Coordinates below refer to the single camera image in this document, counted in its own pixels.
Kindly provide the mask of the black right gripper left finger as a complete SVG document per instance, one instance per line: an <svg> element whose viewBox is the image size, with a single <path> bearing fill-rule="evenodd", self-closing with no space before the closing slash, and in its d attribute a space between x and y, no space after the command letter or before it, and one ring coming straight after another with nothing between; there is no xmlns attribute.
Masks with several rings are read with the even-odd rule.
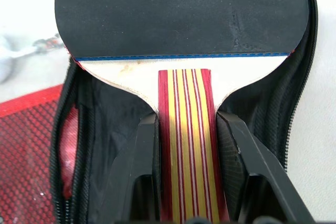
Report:
<svg viewBox="0 0 336 224"><path fill-rule="evenodd" d="M102 224L152 222L160 218L158 118L151 113L115 158L102 201Z"/></svg>

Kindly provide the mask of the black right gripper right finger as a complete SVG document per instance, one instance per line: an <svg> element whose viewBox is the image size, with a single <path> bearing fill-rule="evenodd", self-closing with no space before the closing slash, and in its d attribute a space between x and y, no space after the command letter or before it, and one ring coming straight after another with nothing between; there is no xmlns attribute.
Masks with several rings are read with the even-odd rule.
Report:
<svg viewBox="0 0 336 224"><path fill-rule="evenodd" d="M229 217L239 224L314 224L277 157L234 114L216 114Z"/></svg>

